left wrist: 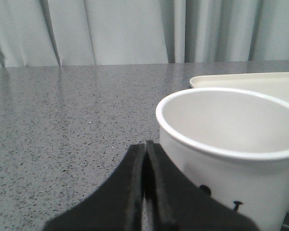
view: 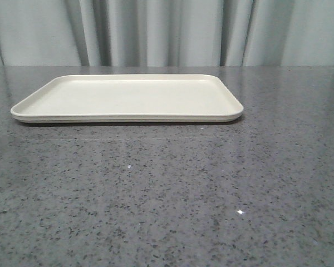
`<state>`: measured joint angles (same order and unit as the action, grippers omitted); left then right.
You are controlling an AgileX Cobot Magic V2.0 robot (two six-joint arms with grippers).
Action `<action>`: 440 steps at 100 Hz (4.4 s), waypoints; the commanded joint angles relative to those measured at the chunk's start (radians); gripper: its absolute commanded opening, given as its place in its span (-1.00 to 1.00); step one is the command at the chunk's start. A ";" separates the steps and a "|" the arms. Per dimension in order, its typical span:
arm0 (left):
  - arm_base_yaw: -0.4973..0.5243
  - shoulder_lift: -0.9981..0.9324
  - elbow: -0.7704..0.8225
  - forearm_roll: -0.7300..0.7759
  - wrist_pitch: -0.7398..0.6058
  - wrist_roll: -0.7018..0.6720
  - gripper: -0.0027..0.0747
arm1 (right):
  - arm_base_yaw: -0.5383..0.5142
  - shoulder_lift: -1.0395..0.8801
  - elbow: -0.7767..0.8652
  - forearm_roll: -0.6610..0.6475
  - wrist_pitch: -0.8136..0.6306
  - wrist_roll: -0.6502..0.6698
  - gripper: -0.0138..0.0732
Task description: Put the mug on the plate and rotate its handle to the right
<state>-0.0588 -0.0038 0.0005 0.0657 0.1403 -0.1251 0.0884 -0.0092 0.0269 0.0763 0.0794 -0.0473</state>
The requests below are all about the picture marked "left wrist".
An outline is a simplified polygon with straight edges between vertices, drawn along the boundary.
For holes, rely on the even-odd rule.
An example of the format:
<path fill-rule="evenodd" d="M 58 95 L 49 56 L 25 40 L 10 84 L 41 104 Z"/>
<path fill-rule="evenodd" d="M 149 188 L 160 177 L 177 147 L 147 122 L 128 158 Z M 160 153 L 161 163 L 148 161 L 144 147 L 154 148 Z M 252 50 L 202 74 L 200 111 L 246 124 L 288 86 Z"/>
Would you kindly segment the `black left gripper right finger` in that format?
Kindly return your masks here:
<path fill-rule="evenodd" d="M 215 201 L 208 188 L 194 185 L 160 144 L 148 141 L 145 196 L 155 231 L 256 231 L 254 222 Z"/>

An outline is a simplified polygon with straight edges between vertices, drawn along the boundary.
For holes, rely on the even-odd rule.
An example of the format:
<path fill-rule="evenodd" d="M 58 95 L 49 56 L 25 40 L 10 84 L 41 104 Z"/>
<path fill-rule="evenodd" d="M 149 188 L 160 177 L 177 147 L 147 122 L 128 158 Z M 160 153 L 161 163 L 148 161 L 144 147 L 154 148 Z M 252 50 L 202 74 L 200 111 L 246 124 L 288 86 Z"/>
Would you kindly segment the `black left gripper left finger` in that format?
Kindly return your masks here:
<path fill-rule="evenodd" d="M 140 231 L 145 145 L 131 145 L 111 176 L 83 202 L 48 221 L 45 231 Z"/>

